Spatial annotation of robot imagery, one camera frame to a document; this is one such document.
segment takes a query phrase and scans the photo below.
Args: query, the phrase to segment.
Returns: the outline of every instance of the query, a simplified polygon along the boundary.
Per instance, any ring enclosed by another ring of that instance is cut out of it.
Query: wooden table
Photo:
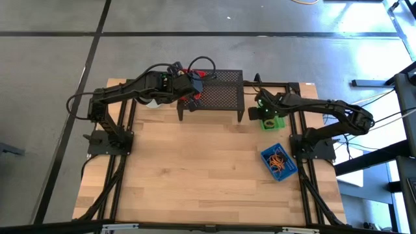
[[[109,79],[107,86],[125,82]],[[283,88],[267,88],[272,93]],[[314,84],[301,83],[304,98],[317,98]],[[244,87],[253,93],[251,87]],[[246,94],[245,106],[256,106]],[[109,107],[114,121],[120,104]],[[127,158],[117,221],[185,224],[305,225],[299,177],[274,181],[259,152],[279,142],[290,154],[286,128],[262,131],[248,115],[238,123],[235,112],[197,110],[178,120],[176,103],[149,109],[137,105],[133,150]],[[305,112],[308,127],[322,127],[322,115]],[[109,156],[97,156],[85,167],[73,217],[85,213],[101,192]],[[320,195],[337,218],[346,222],[333,166],[314,160]],[[112,194],[105,217],[109,217]],[[317,222],[309,194],[312,219]]]

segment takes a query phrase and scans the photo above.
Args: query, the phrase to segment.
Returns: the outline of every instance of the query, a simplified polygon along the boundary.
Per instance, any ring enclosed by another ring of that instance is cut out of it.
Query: metal mesh platform
[[[212,73],[212,70],[198,71]],[[244,85],[242,70],[217,70],[217,79],[203,82],[201,104],[198,110],[237,111],[241,121],[244,114]],[[177,102],[179,120],[183,119],[183,110],[188,109],[188,101]]]

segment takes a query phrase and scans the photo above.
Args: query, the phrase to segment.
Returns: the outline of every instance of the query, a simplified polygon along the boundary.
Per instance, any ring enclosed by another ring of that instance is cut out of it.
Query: green object
[[[281,128],[284,128],[285,125],[285,120],[283,118],[277,117],[275,116],[273,119],[274,122],[274,127],[267,127],[264,121],[260,120],[260,124],[261,124],[261,129],[265,130],[265,131],[275,131]]]

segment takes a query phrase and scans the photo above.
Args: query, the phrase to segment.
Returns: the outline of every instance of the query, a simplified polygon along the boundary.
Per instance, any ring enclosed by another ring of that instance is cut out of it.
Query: blue container
[[[273,172],[273,168],[270,167],[268,163],[268,159],[273,156],[275,153],[283,153],[286,156],[286,162],[285,162],[285,169],[281,172]],[[284,179],[291,176],[293,173],[298,171],[298,168],[292,161],[292,159],[289,157],[289,155],[286,153],[286,151],[283,149],[283,147],[280,145],[280,143],[275,144],[274,146],[266,149],[265,151],[261,152],[261,159],[266,164],[268,170],[272,174],[273,178],[277,181],[283,181]]]

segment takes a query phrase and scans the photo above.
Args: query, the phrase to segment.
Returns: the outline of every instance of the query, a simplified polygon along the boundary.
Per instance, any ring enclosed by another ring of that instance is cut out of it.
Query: concrete floor
[[[0,31],[94,31],[104,3],[4,0]],[[110,7],[104,31],[395,31],[382,3],[119,0]],[[26,150],[23,157],[0,157],[0,226],[31,222],[66,119],[64,104],[75,92],[91,41],[0,37],[0,142]],[[386,91],[351,88],[352,79],[386,79],[411,62],[398,38],[101,38],[85,90],[105,86],[111,77],[135,78],[158,62],[188,64],[200,55],[210,56],[219,69],[242,69],[246,80],[259,72],[265,81],[312,82],[321,99],[347,102]],[[196,66],[209,68],[202,61]],[[72,217],[88,147],[82,134],[92,127],[79,120],[74,125],[46,222]]]

